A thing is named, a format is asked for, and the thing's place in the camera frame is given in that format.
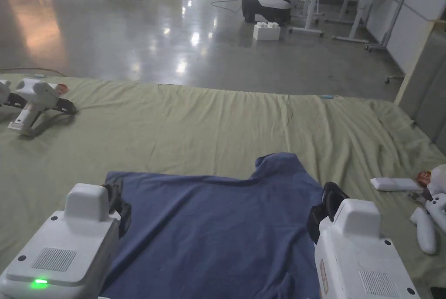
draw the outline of white robot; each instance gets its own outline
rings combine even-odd
[[[0,275],[0,299],[97,299],[131,221],[122,184],[76,184]]]
[[[122,188],[105,186],[72,189],[65,211],[53,213],[1,274],[1,299],[98,297],[131,222]],[[392,241],[380,235],[380,223],[374,203],[325,185],[307,223],[321,299],[420,299]]]
[[[63,114],[76,114],[76,107],[68,99],[60,98],[68,91],[64,84],[46,83],[33,78],[24,78],[17,85],[17,97],[24,100],[22,112],[8,128],[24,135],[33,133],[33,126],[39,116],[47,110],[56,110]]]
[[[291,19],[291,2],[290,0],[242,0],[242,13],[248,23],[254,23],[256,15],[261,15],[268,22],[282,25]]]
[[[335,183],[325,184],[322,203],[307,223],[322,299],[420,299],[380,227],[373,202],[349,199]]]

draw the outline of green bedsheet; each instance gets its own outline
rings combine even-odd
[[[22,75],[2,75],[15,89]],[[17,113],[0,109],[2,198],[0,270],[44,220],[62,209],[79,182],[101,184],[108,171],[247,178],[254,160],[296,153],[323,185],[374,201],[420,294],[446,286],[446,238],[440,254],[423,254],[409,217],[417,205],[402,192],[377,192],[372,177],[415,177],[446,157],[393,103],[287,96],[51,77],[79,113],[48,112],[34,139],[7,128]]]

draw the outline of white remote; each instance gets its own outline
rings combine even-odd
[[[434,222],[440,227],[443,234],[446,235],[446,194],[438,193],[432,196],[431,201],[427,201],[425,204],[430,216]]]
[[[372,178],[371,184],[379,191],[414,191],[421,192],[422,187],[410,178]]]
[[[426,211],[417,207],[413,212],[410,221],[416,226],[416,237],[423,253],[427,255],[435,254],[435,230],[433,223]]]

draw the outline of vent grille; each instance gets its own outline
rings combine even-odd
[[[375,296],[399,298],[395,285],[387,274],[359,270],[359,276],[366,293]]]
[[[66,272],[75,256],[76,252],[73,250],[43,248],[31,267],[33,269]]]

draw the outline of power cord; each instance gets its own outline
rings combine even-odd
[[[56,74],[59,74],[62,77],[67,77],[67,75],[63,75],[61,72],[55,71],[54,69],[49,68],[4,68],[0,69],[0,74],[6,74],[7,72],[14,72],[14,71],[46,71],[46,72],[53,72]]]

